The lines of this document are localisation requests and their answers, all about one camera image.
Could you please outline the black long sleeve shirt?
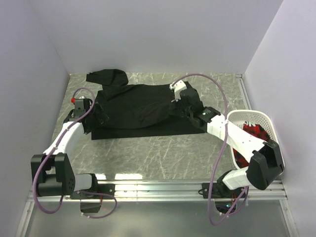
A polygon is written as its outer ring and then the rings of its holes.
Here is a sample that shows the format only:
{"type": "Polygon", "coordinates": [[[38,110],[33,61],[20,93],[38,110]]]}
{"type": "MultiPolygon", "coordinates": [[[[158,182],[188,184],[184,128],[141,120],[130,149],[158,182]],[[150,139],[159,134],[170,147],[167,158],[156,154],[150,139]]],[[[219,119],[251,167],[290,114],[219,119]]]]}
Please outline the black long sleeve shirt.
{"type": "Polygon", "coordinates": [[[201,134],[176,103],[168,84],[129,84],[126,72],[104,69],[86,75],[100,84],[92,140],[201,134]]]}

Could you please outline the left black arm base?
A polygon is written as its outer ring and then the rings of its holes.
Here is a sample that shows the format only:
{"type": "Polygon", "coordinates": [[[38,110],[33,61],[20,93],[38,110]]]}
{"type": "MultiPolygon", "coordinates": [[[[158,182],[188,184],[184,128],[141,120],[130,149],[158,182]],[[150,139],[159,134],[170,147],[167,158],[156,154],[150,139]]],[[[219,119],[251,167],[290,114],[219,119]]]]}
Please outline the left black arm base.
{"type": "Polygon", "coordinates": [[[99,184],[97,188],[77,191],[70,195],[70,199],[113,199],[115,196],[115,184],[99,184]]]}

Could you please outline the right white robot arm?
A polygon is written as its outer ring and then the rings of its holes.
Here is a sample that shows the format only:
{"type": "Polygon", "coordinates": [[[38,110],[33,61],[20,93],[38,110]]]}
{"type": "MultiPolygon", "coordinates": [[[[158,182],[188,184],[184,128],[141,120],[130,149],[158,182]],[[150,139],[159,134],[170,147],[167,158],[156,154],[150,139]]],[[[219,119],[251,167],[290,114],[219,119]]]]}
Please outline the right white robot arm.
{"type": "Polygon", "coordinates": [[[198,92],[193,88],[174,89],[175,100],[193,126],[213,135],[238,151],[248,162],[248,166],[230,170],[217,182],[217,190],[222,197],[229,197],[235,189],[252,185],[265,190],[282,172],[284,162],[279,144],[264,141],[247,133],[212,107],[205,107],[198,92]]]}

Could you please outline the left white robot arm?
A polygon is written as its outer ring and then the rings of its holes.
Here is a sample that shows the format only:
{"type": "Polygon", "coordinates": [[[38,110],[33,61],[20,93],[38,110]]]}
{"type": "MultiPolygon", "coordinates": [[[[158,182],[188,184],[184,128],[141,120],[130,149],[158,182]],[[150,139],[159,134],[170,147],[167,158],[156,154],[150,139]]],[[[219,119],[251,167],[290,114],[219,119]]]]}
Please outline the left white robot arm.
{"type": "Polygon", "coordinates": [[[43,154],[31,158],[33,194],[37,197],[67,196],[82,191],[87,198],[95,198],[99,194],[94,174],[74,174],[69,156],[78,139],[89,133],[85,116],[92,113],[93,101],[85,97],[72,98],[75,108],[64,120],[62,130],[43,154]]]}

